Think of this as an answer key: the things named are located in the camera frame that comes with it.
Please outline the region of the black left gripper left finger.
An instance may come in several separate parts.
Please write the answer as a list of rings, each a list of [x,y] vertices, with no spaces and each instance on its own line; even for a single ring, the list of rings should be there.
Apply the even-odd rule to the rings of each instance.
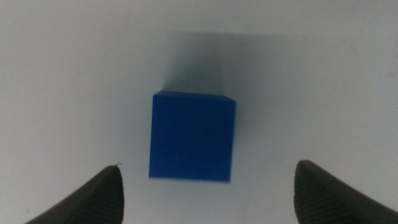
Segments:
[[[124,189],[117,165],[107,166],[28,224],[122,224]]]

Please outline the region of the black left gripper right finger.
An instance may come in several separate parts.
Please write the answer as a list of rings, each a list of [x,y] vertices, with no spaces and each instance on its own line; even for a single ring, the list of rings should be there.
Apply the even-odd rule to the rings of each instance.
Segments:
[[[296,166],[294,209],[299,223],[397,224],[396,211],[310,160],[301,160]]]

